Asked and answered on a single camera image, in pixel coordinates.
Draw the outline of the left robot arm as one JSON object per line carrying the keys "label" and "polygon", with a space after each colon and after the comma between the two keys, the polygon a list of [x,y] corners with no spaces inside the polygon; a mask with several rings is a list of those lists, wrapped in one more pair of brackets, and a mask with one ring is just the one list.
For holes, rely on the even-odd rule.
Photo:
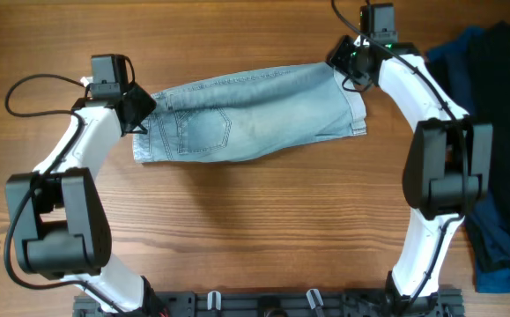
{"label": "left robot arm", "polygon": [[163,316],[149,282],[112,254],[112,235],[95,178],[118,141],[156,107],[139,85],[105,92],[89,84],[68,111],[70,125],[30,173],[13,174],[5,194],[10,225],[4,267],[17,285],[37,291],[75,286],[104,313]]}

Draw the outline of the light blue denim shorts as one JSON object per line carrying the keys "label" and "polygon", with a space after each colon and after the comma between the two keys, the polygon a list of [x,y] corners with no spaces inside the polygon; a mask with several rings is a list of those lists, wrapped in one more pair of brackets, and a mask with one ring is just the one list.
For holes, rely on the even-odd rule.
{"label": "light blue denim shorts", "polygon": [[245,161],[366,133],[361,96],[326,63],[243,71],[153,94],[138,163]]}

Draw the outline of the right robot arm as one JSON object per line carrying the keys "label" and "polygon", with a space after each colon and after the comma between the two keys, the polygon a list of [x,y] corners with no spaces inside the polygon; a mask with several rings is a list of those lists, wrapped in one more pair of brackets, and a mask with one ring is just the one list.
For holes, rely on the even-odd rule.
{"label": "right robot arm", "polygon": [[374,45],[345,35],[329,64],[346,81],[381,88],[412,128],[402,178],[410,223],[383,308],[426,316],[442,306],[439,275],[453,236],[487,194],[493,128],[446,95],[410,43]]}

